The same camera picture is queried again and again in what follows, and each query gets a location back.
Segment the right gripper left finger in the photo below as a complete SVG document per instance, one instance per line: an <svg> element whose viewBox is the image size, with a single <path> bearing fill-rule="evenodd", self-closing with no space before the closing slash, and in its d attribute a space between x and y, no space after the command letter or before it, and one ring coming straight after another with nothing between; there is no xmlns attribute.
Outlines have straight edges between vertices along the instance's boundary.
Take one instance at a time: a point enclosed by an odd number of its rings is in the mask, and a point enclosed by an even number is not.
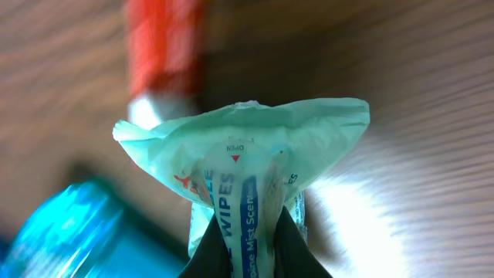
<svg viewBox="0 0 494 278"><path fill-rule="evenodd" d="M213 217L195 254L179 278L230 278L231 262L216 217Z"/></svg>

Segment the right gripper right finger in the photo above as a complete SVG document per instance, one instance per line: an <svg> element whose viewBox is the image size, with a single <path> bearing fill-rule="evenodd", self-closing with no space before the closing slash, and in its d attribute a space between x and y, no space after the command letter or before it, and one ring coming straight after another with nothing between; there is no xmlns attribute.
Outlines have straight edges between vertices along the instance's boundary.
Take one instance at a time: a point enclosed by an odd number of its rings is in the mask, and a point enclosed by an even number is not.
<svg viewBox="0 0 494 278"><path fill-rule="evenodd" d="M275 278L333 278L310 252L286 207L276 224L274 248Z"/></svg>

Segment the white wipes packet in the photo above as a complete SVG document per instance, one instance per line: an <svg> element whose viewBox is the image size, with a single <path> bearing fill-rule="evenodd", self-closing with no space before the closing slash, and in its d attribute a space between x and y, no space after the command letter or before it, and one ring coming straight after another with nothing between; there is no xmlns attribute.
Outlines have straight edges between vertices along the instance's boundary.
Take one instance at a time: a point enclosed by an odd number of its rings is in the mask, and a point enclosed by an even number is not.
<svg viewBox="0 0 494 278"><path fill-rule="evenodd" d="M233 277L274 274L283 208L303 221L303 191L359 141L370 108L357 98L275 107L235 103L146 130L124 120L113 137L135 164L192 203L188 252L216 219Z"/></svg>

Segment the blue mouthwash bottle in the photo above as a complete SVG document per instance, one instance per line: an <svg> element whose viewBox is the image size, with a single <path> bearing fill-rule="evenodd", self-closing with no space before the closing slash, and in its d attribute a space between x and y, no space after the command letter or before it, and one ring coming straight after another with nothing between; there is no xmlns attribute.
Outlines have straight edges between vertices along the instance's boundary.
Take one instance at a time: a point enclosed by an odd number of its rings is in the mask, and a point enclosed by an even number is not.
<svg viewBox="0 0 494 278"><path fill-rule="evenodd" d="M186 266L144 233L94 182L70 185L25 221L1 263L3 277L177 277Z"/></svg>

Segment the red coffee stick sachet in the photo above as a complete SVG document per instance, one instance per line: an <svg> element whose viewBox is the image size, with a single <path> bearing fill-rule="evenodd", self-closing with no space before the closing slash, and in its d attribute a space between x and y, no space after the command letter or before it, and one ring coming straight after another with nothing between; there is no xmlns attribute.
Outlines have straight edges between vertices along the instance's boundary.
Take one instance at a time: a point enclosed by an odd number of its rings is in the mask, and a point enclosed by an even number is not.
<svg viewBox="0 0 494 278"><path fill-rule="evenodd" d="M126 1L131 123L150 130L198 112L205 4Z"/></svg>

